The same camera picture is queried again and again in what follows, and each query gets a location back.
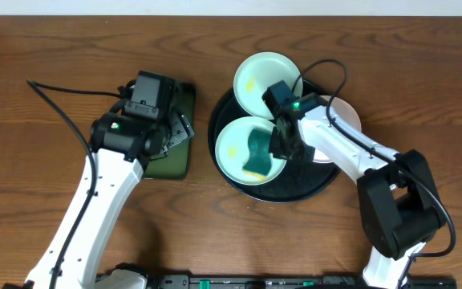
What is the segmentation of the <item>green yellow sponge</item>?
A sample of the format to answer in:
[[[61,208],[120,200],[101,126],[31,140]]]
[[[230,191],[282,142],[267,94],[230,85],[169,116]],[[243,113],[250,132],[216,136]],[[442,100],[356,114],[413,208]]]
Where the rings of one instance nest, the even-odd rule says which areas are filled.
[[[270,157],[270,137],[268,131],[254,128],[248,137],[247,148],[249,150],[249,157],[245,164],[242,166],[242,172],[265,180],[272,168],[272,161]]]

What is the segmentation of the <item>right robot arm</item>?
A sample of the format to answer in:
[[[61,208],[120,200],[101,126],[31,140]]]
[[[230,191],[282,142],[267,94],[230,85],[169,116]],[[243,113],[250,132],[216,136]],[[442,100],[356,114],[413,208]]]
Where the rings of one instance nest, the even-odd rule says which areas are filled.
[[[320,151],[357,185],[362,226],[372,245],[363,282],[408,286],[411,264],[425,255],[422,249],[438,229],[452,224],[425,157],[376,143],[325,101],[291,100],[268,109],[276,121],[270,145],[275,156],[312,161]]]

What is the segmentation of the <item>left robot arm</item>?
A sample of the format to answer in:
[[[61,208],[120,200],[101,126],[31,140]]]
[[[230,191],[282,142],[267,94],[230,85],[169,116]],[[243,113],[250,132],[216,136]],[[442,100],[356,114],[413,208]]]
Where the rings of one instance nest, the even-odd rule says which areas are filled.
[[[46,253],[26,277],[27,288],[145,288],[148,277],[131,264],[97,271],[117,218],[150,161],[173,146],[189,146],[192,117],[173,109],[157,122],[108,112],[91,128],[82,178]]]

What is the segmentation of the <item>mint plate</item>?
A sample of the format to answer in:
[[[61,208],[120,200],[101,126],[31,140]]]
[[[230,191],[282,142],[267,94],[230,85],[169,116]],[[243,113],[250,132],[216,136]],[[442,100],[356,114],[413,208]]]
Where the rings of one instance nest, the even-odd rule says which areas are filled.
[[[254,129],[272,134],[274,124],[256,116],[245,116],[231,121],[217,135],[215,153],[217,166],[224,175],[241,185],[263,185],[277,177],[286,166],[286,161],[269,155],[271,167],[265,176],[245,173],[243,166],[249,159],[248,139]]]
[[[300,71],[295,63],[282,54],[260,52],[251,55],[235,73],[235,98],[251,116],[272,120],[273,116],[262,100],[266,89],[281,80],[292,87],[299,76]]]

